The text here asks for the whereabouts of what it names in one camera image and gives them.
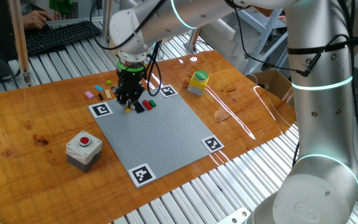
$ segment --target green object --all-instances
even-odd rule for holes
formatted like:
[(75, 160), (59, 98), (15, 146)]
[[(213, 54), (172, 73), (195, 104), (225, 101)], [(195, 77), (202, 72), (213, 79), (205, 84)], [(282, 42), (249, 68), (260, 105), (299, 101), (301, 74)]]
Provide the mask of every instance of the green object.
[(143, 69), (144, 69), (144, 67), (142, 66), (142, 67), (140, 67), (140, 68), (126, 68), (125, 66), (123, 66), (122, 64), (121, 64), (121, 62), (118, 60), (118, 67), (120, 67), (122, 70), (127, 70), (128, 72), (140, 72), (140, 71), (142, 71)]
[(149, 103), (150, 103), (150, 105), (151, 105), (152, 107), (155, 107), (155, 106), (156, 106), (156, 104), (154, 103), (153, 100), (149, 100)]
[(208, 78), (208, 74), (201, 70), (196, 71), (194, 74), (199, 80), (206, 80)]
[(73, 0), (49, 0), (49, 8), (60, 14), (69, 14), (73, 9)]

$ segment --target green lego brick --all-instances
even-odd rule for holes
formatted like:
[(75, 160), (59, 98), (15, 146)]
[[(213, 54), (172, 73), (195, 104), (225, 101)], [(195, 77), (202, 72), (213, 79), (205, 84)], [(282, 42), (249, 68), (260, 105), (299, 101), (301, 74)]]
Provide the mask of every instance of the green lego brick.
[(152, 105), (152, 107), (155, 107), (155, 106), (156, 106), (156, 104), (154, 103), (153, 100), (149, 100), (149, 103), (150, 103), (150, 105)]

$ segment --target cardboard box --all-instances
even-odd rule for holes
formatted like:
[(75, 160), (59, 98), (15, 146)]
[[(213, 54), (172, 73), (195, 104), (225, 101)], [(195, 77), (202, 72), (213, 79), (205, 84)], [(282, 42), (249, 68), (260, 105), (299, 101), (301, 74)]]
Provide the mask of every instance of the cardboard box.
[[(281, 100), (283, 100), (284, 97), (288, 95), (287, 93), (292, 90), (291, 82), (277, 70), (260, 72), (254, 75), (258, 78), (257, 84), (264, 85), (267, 91), (273, 93)], [(254, 77), (248, 75), (247, 78), (256, 83)]]

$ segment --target aluminum profile floor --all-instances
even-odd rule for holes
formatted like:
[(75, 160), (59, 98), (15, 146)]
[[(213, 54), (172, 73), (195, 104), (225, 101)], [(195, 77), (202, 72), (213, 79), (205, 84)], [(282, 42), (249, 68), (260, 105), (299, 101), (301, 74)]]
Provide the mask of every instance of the aluminum profile floor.
[[(54, 29), (84, 20), (85, 19), (54, 21), (49, 22), (48, 25)], [(102, 29), (101, 17), (93, 19), (93, 23)], [(170, 42), (163, 44), (158, 60), (168, 60), (188, 55), (183, 44), (188, 42), (189, 36), (189, 34), (178, 35)], [(29, 57), (31, 79), (34, 85), (57, 82), (116, 69), (117, 57), (110, 51), (103, 50), (97, 46), (93, 38), (68, 44), (66, 48), (67, 50)], [(204, 43), (197, 44), (196, 49), (197, 52), (212, 50), (211, 47)], [(13, 73), (18, 71), (19, 64), (17, 60), (10, 61), (9, 65)], [(14, 80), (0, 83), (0, 92), (26, 87), (28, 86), (25, 84), (23, 76), (19, 75)]]
[[(113, 224), (217, 223), (239, 208), (247, 215), (276, 192), (291, 170), (298, 128), (178, 187)], [(358, 224), (358, 204), (347, 224)]]

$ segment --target cable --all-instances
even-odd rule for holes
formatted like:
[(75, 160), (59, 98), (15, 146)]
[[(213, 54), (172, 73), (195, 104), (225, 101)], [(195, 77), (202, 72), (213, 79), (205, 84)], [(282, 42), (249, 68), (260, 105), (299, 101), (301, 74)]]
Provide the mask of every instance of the cable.
[(293, 168), (293, 166), (295, 166), (295, 164), (296, 164), (296, 156), (298, 155), (299, 143), (300, 143), (300, 142), (298, 141), (298, 144), (296, 145), (295, 153), (294, 153), (294, 155), (293, 155), (292, 168)]
[[(163, 3), (165, 3), (166, 0), (160, 0), (155, 6), (154, 8), (150, 11), (150, 13), (146, 16), (146, 18), (139, 24), (139, 26), (136, 28), (135, 32), (132, 33), (126, 40), (124, 40), (121, 44), (115, 46), (115, 47), (105, 47), (102, 46), (98, 39), (96, 38), (95, 34), (93, 34), (93, 39), (96, 42), (96, 44), (101, 47), (104, 50), (116, 50), (122, 46), (124, 46), (126, 43), (128, 43), (134, 36), (135, 33), (138, 33), (138, 31), (141, 30), (141, 28), (146, 24), (147, 21), (149, 21), (149, 19), (157, 12), (158, 9), (160, 9), (160, 7), (162, 6)], [(92, 22), (92, 12), (94, 11), (96, 7), (96, 3), (93, 4), (90, 15), (89, 15), (89, 21)]]
[(354, 27), (354, 18), (356, 15), (356, 0), (352, 0), (351, 2), (352, 11), (351, 11), (351, 21), (352, 21), (352, 27)]
[[(160, 67), (157, 63), (157, 57), (158, 57), (158, 53), (159, 50), (161, 48), (162, 45), (162, 40), (158, 41), (155, 44), (155, 47), (153, 49), (153, 54), (152, 55), (148, 55), (148, 57), (150, 57), (150, 62), (147, 66), (146, 72), (149, 71), (149, 75), (147, 77), (147, 92), (149, 93), (150, 96), (157, 96), (157, 94), (160, 92), (161, 90), (161, 86), (162, 86), (162, 77), (161, 77), (161, 70)], [(152, 76), (152, 71), (154, 68), (154, 65), (157, 67), (157, 71), (158, 71), (158, 77), (160, 79), (160, 83), (158, 84), (158, 89), (157, 91), (153, 94), (150, 90), (150, 80), (151, 80), (151, 76)]]
[(256, 85), (258, 85), (258, 78), (257, 78), (254, 74), (248, 73), (248, 74), (245, 74), (245, 75), (252, 75), (253, 77), (255, 77), (255, 79), (256, 79)]
[(259, 59), (254, 58), (253, 56), (249, 55), (249, 54), (247, 53), (247, 51), (246, 51), (246, 48), (244, 47), (244, 38), (243, 38), (243, 36), (242, 36), (242, 28), (241, 28), (240, 16), (239, 16), (239, 13), (237, 12), (237, 9), (235, 10), (235, 12), (236, 12), (237, 21), (238, 21), (238, 23), (239, 23), (239, 28), (240, 28), (240, 37), (241, 37), (242, 49), (244, 50), (244, 53), (245, 53), (249, 58), (254, 59), (255, 61), (260, 62), (260, 63), (265, 63), (265, 64), (270, 65), (270, 66), (275, 67), (275, 68), (279, 68), (279, 69), (283, 69), (283, 70), (288, 70), (288, 71), (293, 71), (293, 72), (297, 72), (297, 73), (298, 73), (298, 72), (302, 72), (302, 71), (299, 71), (299, 70), (296, 70), (296, 69), (292, 69), (292, 68), (278, 67), (278, 66), (272, 65), (272, 64), (270, 64), (270, 63), (263, 62), (263, 61), (261, 61), (261, 60), (259, 60)]
[(13, 77), (0, 79), (0, 83), (4, 83), (4, 82), (11, 81), (12, 79), (18, 77), (20, 74), (21, 74), (21, 70), (20, 70), (20, 68), (19, 68), (18, 71), (16, 72), (16, 74), (15, 74)]
[[(349, 15), (349, 10), (346, 6), (346, 2), (344, 0), (338, 0), (338, 3), (341, 7), (342, 13), (344, 14), (345, 20), (346, 20), (346, 27), (347, 31), (349, 33), (349, 37), (353, 38), (353, 23), (354, 23), (354, 17), (356, 13), (356, 4), (354, 0), (352, 0), (351, 4), (351, 13), (352, 15)], [(351, 55), (351, 72), (352, 76), (354, 75), (354, 46), (352, 44), (349, 44), (349, 51)], [(353, 104), (354, 104), (354, 115), (356, 116), (356, 125), (358, 130), (358, 111), (357, 111), (357, 101), (356, 101), (356, 88), (354, 86), (354, 79), (351, 83), (352, 86), (352, 94), (353, 94)]]

